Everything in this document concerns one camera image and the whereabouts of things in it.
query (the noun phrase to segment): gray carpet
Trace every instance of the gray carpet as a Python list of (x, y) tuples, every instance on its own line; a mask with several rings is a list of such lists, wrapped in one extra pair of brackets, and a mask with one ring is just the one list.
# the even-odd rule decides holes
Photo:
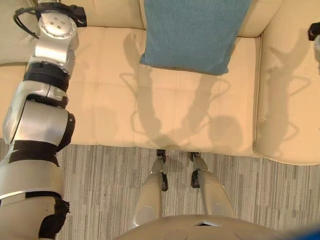
[[(7, 152), (0, 139), (0, 157)], [(111, 240), (131, 227), (140, 188), (156, 151), (70, 145), (59, 154), (65, 200), (71, 213), (58, 240)], [(320, 223), (320, 166), (293, 166), (267, 159), (203, 153), (225, 186), (236, 217), (277, 230)], [(202, 214), (199, 190), (190, 186), (186, 152), (167, 151), (169, 190), (164, 216)]]

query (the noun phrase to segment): sofa armrest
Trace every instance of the sofa armrest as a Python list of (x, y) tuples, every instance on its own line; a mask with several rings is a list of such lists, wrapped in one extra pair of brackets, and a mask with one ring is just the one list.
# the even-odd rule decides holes
[(311, 23), (319, 0), (285, 0), (263, 32), (253, 149), (295, 165), (320, 164), (320, 75)]

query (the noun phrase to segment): sofa seat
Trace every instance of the sofa seat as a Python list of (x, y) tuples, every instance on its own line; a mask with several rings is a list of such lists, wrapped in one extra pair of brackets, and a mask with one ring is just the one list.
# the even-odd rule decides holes
[[(254, 154), (260, 37), (239, 37), (229, 73), (214, 76), (139, 64), (145, 30), (87, 27), (78, 36), (67, 91), (76, 117), (73, 144)], [(24, 67), (14, 67), (12, 79), (1, 79), (4, 94), (13, 95), (22, 80)]]

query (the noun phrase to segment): blue cushion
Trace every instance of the blue cushion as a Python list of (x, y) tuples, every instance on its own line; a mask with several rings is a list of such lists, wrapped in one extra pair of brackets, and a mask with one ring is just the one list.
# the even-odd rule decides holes
[(145, 0), (140, 63), (221, 75), (252, 0)]

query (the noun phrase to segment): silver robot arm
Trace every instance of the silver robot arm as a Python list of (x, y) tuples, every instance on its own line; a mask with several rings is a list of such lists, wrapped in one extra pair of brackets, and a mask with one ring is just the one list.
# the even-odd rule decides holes
[(83, 8), (58, 0), (39, 0), (37, 7), (41, 33), (3, 123), (9, 151), (0, 161), (1, 240), (55, 239), (69, 212), (56, 153), (75, 128), (66, 92), (77, 26), (86, 21), (74, 16)]

